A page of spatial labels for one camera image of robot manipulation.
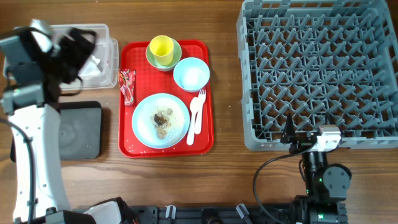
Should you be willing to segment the white napkin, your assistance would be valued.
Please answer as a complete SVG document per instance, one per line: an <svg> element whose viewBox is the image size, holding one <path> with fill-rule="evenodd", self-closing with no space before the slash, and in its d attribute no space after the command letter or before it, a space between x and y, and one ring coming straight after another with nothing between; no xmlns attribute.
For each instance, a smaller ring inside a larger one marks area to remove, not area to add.
<svg viewBox="0 0 398 224"><path fill-rule="evenodd" d="M97 76L101 73L98 65L100 63L100 59L96 58L94 55L90 55L84 66L79 71L80 77L91 77Z"/></svg>

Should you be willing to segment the red snack wrapper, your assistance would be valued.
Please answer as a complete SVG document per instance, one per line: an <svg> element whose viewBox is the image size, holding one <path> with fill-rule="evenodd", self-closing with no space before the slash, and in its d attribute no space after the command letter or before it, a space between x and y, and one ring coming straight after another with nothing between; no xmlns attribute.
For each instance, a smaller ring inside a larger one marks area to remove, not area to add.
<svg viewBox="0 0 398 224"><path fill-rule="evenodd" d="M134 104L134 84L136 81L136 71L131 69L121 69L119 71L119 88L124 97L124 105Z"/></svg>

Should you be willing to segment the light blue bowl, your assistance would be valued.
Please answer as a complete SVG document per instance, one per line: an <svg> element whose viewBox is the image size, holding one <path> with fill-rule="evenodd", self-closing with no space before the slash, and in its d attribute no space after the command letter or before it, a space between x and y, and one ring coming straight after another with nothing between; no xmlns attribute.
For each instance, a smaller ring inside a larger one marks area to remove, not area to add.
<svg viewBox="0 0 398 224"><path fill-rule="evenodd" d="M173 78L182 90L191 93L198 92L209 82L210 68L199 58L187 57L176 64Z"/></svg>

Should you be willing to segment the light blue plate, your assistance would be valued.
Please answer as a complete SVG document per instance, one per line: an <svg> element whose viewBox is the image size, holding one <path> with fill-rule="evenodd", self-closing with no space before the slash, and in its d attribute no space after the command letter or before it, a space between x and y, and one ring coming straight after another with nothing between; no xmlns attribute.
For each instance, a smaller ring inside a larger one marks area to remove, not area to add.
<svg viewBox="0 0 398 224"><path fill-rule="evenodd" d="M149 121L154 106L160 105L178 105L183 110L185 116L185 132L183 136L175 142L167 143L157 139L155 129ZM144 98L135 108L132 115L132 130L135 137L143 143L143 145L153 149L165 149L179 143L187 134L190 125L190 113L185 103L167 93L157 93Z"/></svg>

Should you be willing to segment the food scraps and rice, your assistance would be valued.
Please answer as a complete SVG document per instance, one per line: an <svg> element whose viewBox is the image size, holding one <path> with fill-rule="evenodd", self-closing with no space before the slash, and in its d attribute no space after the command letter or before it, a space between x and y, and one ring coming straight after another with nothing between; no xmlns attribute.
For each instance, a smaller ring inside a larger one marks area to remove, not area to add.
<svg viewBox="0 0 398 224"><path fill-rule="evenodd" d="M149 121L157 139L163 142L178 141L185 132L185 116L178 105L154 106Z"/></svg>

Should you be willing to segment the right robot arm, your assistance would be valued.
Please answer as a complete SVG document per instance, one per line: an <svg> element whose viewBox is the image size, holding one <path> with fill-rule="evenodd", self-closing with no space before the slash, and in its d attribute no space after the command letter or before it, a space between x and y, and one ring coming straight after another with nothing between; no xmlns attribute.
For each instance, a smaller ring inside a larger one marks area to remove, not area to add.
<svg viewBox="0 0 398 224"><path fill-rule="evenodd" d="M290 144L290 155L300 155L300 173L307 194L298 195L290 203L291 223L348 223L346 193L350 187L351 171L341 164L329 164L327 154L338 148L341 131L326 115L328 124L306 137L296 135L291 115L286 118L281 143Z"/></svg>

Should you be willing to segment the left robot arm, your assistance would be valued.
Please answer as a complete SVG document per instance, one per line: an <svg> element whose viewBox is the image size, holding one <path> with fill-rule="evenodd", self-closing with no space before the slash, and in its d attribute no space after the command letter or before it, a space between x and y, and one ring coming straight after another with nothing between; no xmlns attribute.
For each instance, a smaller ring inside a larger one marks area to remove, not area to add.
<svg viewBox="0 0 398 224"><path fill-rule="evenodd" d="M59 153L61 83L79 78L95 49L96 33L70 29L57 44L43 50L33 27L20 27L1 37L8 62L8 84L2 96L13 134L17 165L14 223L122 223L123 201L109 199L86 212L74 212L67 199Z"/></svg>

